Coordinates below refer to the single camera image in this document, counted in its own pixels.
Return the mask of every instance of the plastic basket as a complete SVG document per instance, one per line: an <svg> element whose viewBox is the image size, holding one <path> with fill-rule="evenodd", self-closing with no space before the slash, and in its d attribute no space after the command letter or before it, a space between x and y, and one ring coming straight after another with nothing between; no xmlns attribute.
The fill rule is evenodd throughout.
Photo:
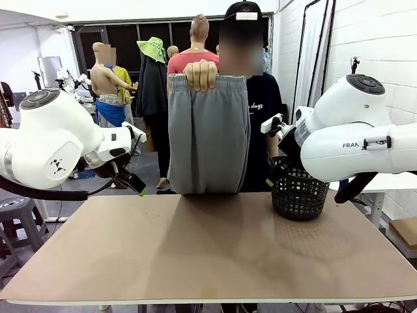
<svg viewBox="0 0 417 313"><path fill-rule="evenodd" d="M282 160L273 158L271 166L279 166ZM321 214L329 184L313 178L302 166L291 168L273 183L272 204L279 215L290 220L312 220Z"/></svg>

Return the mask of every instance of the gray stool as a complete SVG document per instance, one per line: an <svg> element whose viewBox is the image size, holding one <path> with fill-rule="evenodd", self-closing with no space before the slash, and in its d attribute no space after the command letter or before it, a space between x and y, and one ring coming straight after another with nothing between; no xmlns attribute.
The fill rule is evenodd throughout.
<svg viewBox="0 0 417 313"><path fill-rule="evenodd" d="M3 282L1 278L11 269L14 265L19 267L23 266L22 261L19 259L17 253L14 251L12 244L6 237L4 231L0 228L0 257L5 261L0 261L0 289L3 289Z"/></svg>
<svg viewBox="0 0 417 313"><path fill-rule="evenodd" d="M15 224L14 219L20 220L20 223ZM0 223L14 248L31 245L33 252L36 252L44 244L42 236L48 228L31 198L16 197L0 201ZM27 239L18 239L16 231L21 228L25 230Z"/></svg>

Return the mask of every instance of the clothing rack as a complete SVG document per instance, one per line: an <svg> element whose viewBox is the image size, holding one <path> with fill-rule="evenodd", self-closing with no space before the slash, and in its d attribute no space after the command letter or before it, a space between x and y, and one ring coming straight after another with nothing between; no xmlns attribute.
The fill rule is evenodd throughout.
<svg viewBox="0 0 417 313"><path fill-rule="evenodd" d="M8 110L3 92L0 92L0 128L10 127L12 124L12 115Z"/></svg>

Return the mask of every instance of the franka logo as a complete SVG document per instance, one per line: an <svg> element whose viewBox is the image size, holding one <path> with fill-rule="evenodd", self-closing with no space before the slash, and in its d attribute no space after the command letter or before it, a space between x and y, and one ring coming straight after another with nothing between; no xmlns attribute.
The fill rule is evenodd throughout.
<svg viewBox="0 0 417 313"><path fill-rule="evenodd" d="M352 143L344 143L343 144L343 148L353 148L353 147L359 147L359 144L357 142L352 142Z"/></svg>

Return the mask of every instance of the yellow top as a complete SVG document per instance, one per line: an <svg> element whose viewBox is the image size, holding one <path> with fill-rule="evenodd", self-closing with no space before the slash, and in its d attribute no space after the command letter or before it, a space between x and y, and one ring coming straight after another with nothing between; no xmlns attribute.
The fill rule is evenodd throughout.
<svg viewBox="0 0 417 313"><path fill-rule="evenodd" d="M125 83L129 85L132 84L128 71L123 67L113 67L114 73ZM120 99L122 99L123 104L130 104L130 93L125 88L119 87L119 92L117 93Z"/></svg>

